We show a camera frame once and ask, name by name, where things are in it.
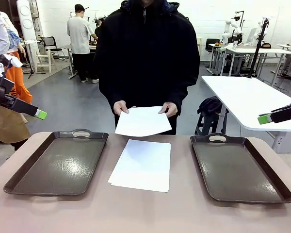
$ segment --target black tray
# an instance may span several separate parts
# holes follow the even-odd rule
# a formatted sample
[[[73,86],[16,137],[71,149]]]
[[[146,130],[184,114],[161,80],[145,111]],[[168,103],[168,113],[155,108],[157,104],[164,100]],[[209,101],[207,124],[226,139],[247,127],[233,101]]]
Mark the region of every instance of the black tray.
[[[80,132],[87,135],[77,136]],[[43,197],[85,193],[108,136],[85,129],[53,132],[8,181],[4,191]]]
[[[224,140],[211,141],[213,136]],[[209,195],[218,201],[291,203],[291,192],[247,138],[192,136]]]

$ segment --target white sneaker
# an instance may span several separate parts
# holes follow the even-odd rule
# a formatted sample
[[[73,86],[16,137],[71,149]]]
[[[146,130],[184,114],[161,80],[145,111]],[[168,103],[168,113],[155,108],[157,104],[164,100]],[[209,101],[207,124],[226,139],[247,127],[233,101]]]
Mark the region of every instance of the white sneaker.
[[[85,80],[81,81],[81,83],[86,83],[88,81],[88,78],[86,78]]]

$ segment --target tray handle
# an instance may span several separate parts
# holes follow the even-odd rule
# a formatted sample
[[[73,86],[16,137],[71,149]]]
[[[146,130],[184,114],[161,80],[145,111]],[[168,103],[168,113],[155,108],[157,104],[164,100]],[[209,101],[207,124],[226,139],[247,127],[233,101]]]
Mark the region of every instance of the tray handle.
[[[89,133],[89,136],[83,136],[83,135],[79,135],[79,136],[75,136],[74,134],[77,132],[86,132]],[[60,132],[61,137],[74,137],[74,138],[97,138],[97,133],[94,133],[90,130],[87,129],[76,129],[70,132]]]
[[[223,137],[223,138],[225,138],[225,141],[220,140],[220,139],[211,141],[210,138],[213,137],[213,136]],[[228,143],[231,140],[231,137],[229,137],[229,136],[227,136],[227,135],[225,135],[223,133],[212,133],[212,134],[207,135],[206,138],[208,139],[208,142],[215,142],[215,143]]]

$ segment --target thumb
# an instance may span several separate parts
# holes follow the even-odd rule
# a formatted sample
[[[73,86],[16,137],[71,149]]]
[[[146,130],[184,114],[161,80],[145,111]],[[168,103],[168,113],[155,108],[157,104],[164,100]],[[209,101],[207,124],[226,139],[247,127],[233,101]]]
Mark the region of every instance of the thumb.
[[[121,105],[121,109],[122,109],[122,111],[123,111],[124,113],[129,113],[129,111],[128,111],[127,107],[126,107],[126,104],[121,103],[120,105]]]
[[[166,110],[167,110],[167,107],[168,107],[168,103],[165,103],[165,104],[163,105],[163,107],[162,107],[162,110],[159,112],[159,114],[163,114],[163,113],[165,113]]]

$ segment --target sheet of paper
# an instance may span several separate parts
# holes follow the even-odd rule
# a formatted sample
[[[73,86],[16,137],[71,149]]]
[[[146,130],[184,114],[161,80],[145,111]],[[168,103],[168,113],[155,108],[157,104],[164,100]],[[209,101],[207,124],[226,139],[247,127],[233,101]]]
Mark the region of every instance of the sheet of paper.
[[[129,140],[109,178],[113,186],[169,190],[170,143]]]
[[[132,108],[121,113],[115,133],[145,137],[171,130],[166,114],[159,114],[162,107]]]

